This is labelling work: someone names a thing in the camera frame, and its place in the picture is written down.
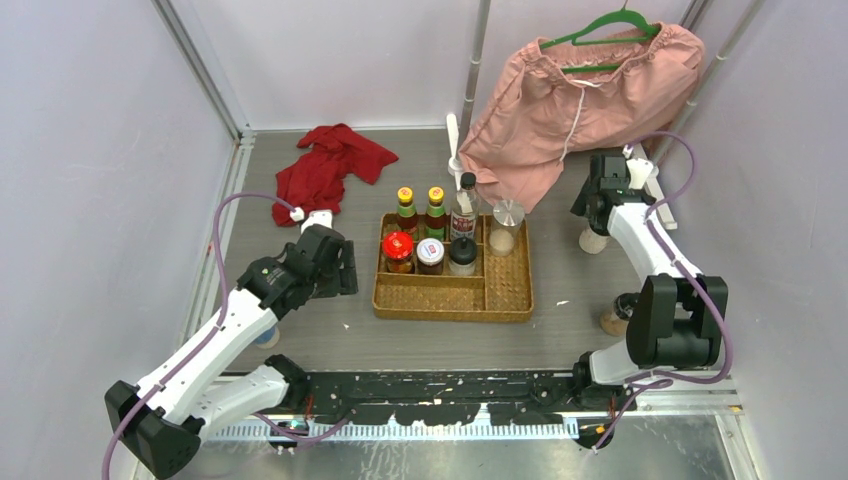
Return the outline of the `red cap bottle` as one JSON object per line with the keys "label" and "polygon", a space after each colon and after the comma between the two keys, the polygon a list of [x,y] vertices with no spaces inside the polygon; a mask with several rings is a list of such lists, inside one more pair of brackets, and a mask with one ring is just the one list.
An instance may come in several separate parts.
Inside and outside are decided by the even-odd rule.
{"label": "red cap bottle", "polygon": [[413,253],[415,243],[404,231],[393,231],[382,240],[382,252],[389,273],[410,274],[414,272]]}

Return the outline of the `yellow cap chili sauce bottle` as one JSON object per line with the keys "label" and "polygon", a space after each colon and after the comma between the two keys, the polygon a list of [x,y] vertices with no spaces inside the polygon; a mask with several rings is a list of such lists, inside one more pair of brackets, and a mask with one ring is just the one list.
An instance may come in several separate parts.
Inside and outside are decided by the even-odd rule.
{"label": "yellow cap chili sauce bottle", "polygon": [[412,188],[408,186],[399,188],[397,191],[397,200],[397,226],[400,231],[408,234],[414,242],[417,242],[419,240],[419,220]]}

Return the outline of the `white lid sauce jar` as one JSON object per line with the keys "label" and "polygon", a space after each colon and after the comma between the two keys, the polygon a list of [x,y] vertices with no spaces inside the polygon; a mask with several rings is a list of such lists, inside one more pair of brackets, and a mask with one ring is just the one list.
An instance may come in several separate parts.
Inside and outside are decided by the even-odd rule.
{"label": "white lid sauce jar", "polygon": [[434,238],[421,240],[416,247],[416,272],[422,275],[441,275],[444,270],[445,246]]}

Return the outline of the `blue label seasoning jar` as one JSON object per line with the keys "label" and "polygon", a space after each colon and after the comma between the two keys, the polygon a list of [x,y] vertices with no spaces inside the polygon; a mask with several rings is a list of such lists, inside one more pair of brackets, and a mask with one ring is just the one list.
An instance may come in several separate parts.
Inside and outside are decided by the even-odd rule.
{"label": "blue label seasoning jar", "polygon": [[273,348],[280,339],[279,329],[274,326],[263,332],[254,340],[254,345],[260,349]]}

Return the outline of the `clear jar silver lid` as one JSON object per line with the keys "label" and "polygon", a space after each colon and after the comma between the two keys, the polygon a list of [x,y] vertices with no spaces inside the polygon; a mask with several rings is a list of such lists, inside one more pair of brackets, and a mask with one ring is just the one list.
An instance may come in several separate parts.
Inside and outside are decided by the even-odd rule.
{"label": "clear jar silver lid", "polygon": [[488,246],[493,255],[504,257],[514,250],[525,220],[525,209],[517,200],[499,200],[493,206]]}

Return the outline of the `black cap sesame shaker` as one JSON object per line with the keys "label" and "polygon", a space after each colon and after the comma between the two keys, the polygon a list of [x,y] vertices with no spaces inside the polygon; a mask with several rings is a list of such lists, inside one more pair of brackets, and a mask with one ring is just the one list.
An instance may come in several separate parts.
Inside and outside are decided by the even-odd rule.
{"label": "black cap sesame shaker", "polygon": [[471,238],[461,237],[452,241],[448,253],[452,275],[472,276],[475,273],[478,248]]}

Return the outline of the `tall soy sauce bottle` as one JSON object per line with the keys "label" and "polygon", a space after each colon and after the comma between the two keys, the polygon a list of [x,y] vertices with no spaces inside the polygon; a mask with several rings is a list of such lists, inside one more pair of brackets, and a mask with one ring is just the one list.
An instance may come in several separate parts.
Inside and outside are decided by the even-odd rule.
{"label": "tall soy sauce bottle", "polygon": [[470,172],[460,176],[459,189],[452,203],[449,239],[451,242],[461,238],[476,239],[479,218],[480,197],[476,189],[476,175]]}

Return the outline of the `black cap pepper grinder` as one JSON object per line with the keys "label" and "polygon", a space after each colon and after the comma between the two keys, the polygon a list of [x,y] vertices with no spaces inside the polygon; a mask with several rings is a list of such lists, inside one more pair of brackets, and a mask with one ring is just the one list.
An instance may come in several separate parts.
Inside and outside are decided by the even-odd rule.
{"label": "black cap pepper grinder", "polygon": [[617,296],[612,301],[611,306],[600,317],[599,324],[601,329],[611,336],[624,336],[638,298],[638,293],[624,293]]}

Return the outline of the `woven bamboo divided tray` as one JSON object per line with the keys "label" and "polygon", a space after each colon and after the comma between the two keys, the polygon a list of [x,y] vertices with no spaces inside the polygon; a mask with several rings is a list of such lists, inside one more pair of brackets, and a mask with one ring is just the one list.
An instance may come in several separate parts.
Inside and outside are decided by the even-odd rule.
{"label": "woven bamboo divided tray", "polygon": [[388,270],[382,242],[376,247],[372,295],[376,317],[393,320],[520,323],[534,310],[528,228],[522,224],[512,252],[494,256],[489,250],[493,216],[479,217],[478,259],[470,275],[445,267],[440,276]]}

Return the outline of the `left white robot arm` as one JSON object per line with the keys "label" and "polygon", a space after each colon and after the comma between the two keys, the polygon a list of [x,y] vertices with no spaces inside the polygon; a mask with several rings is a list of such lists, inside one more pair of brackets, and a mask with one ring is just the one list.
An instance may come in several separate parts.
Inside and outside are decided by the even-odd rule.
{"label": "left white robot arm", "polygon": [[282,355],[228,385],[211,385],[288,313],[312,299],[357,291],[353,241],[323,225],[307,227],[280,256],[251,262],[216,316],[155,371],[107,390],[118,440],[155,478],[169,479],[223,428],[270,408],[300,410],[309,395],[308,376]]}

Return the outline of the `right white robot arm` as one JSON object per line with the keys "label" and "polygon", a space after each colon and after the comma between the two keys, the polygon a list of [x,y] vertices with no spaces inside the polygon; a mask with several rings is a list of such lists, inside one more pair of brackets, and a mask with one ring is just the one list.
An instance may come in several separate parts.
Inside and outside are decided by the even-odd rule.
{"label": "right white robot arm", "polygon": [[645,188],[652,170],[645,159],[594,154],[571,207],[587,221],[581,248],[596,254],[615,240],[642,282],[640,292],[614,302],[613,316],[627,324],[623,340],[575,365],[571,395],[585,409],[607,401],[611,385],[656,374],[683,379],[684,370],[712,366],[724,350],[728,286],[688,261],[659,226],[657,201]]}

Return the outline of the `red cloth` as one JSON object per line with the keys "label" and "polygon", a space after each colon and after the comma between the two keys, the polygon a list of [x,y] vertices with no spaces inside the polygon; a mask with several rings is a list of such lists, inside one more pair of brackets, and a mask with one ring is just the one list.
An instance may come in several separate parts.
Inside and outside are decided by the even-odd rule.
{"label": "red cloth", "polygon": [[297,147],[306,152],[276,173],[276,195],[305,214],[340,213],[348,175],[373,185],[386,166],[399,160],[396,153],[343,123],[310,130]]}

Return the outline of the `pink shorts garment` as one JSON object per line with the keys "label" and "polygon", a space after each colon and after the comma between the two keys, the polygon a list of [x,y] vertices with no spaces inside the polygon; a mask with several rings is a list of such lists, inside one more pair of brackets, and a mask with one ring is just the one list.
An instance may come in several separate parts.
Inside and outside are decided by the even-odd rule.
{"label": "pink shorts garment", "polygon": [[532,211],[566,154],[629,143],[678,115],[700,81],[704,43],[676,24],[647,42],[637,34],[587,46],[538,38],[509,57],[458,151],[485,201]]}

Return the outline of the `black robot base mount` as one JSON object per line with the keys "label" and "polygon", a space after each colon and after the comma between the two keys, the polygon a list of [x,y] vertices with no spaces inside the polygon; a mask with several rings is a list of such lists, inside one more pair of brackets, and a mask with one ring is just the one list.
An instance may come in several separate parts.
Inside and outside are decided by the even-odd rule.
{"label": "black robot base mount", "polygon": [[486,414],[493,427],[562,425],[568,412],[600,413],[599,425],[580,425],[586,448],[607,445],[616,416],[630,410],[628,389],[593,384],[582,363],[574,370],[325,371],[308,372],[284,355],[264,362],[289,382],[270,407],[306,421],[299,434],[324,424],[383,427],[466,427]]}

